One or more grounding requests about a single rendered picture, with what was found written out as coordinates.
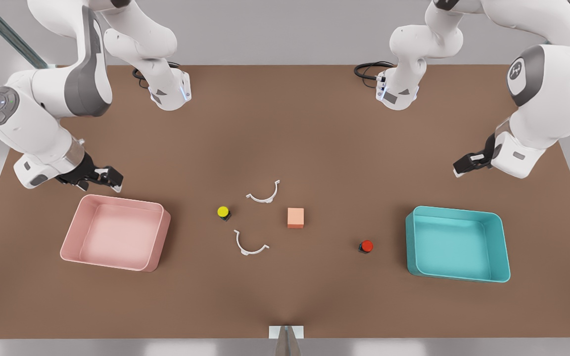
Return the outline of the pink storage box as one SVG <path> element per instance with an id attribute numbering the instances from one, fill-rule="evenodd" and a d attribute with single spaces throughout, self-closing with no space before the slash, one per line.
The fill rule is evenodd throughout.
<path id="1" fill-rule="evenodd" d="M 64 261 L 138 272 L 157 269 L 171 221 L 159 203 L 89 194 L 60 250 Z"/>

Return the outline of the blue storage box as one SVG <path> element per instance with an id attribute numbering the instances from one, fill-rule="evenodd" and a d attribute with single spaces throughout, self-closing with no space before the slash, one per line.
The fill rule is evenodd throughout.
<path id="1" fill-rule="evenodd" d="M 406 216 L 405 227 L 412 275 L 499 283 L 511 278 L 504 225 L 497 214 L 418 206 Z"/>

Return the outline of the white curved clip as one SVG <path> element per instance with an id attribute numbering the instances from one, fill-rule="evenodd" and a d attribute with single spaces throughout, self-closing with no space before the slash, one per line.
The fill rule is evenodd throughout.
<path id="1" fill-rule="evenodd" d="M 253 194 L 247 194 L 247 195 L 246 195 L 246 198 L 249 198 L 249 199 L 251 199 L 251 200 L 253 200 L 253 201 L 256 201 L 256 202 L 258 202 L 258 203 L 265 203 L 265 204 L 272 203 L 272 201 L 274 200 L 276 194 L 278 193 L 279 183 L 280 183 L 280 180 L 276 180 L 276 181 L 275 181 L 275 183 L 274 183 L 274 184 L 275 184 L 274 192 L 272 193 L 272 195 L 271 195 L 269 198 L 258 199 L 258 198 L 256 198 L 255 196 L 253 196 Z"/>
<path id="2" fill-rule="evenodd" d="M 243 248 L 243 247 L 240 245 L 240 232 L 239 232 L 239 230 L 234 230 L 234 232 L 235 232 L 235 234 L 236 234 L 236 245 L 237 245 L 237 247 L 240 249 L 240 252 L 241 252 L 244 256 L 256 255 L 256 254 L 262 252 L 263 250 L 270 248 L 270 246 L 268 246 L 268 245 L 263 245 L 260 249 L 255 250 L 255 251 L 246 250 L 245 248 Z"/>

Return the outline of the silver frame post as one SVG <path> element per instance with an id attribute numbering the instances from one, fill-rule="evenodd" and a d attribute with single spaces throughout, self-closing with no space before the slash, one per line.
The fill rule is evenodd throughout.
<path id="1" fill-rule="evenodd" d="M 269 326 L 269 339 L 276 339 L 275 356 L 301 356 L 298 339 L 304 338 L 304 326 Z"/>
<path id="2" fill-rule="evenodd" d="M 0 36 L 34 68 L 49 68 L 49 65 L 1 17 Z"/>

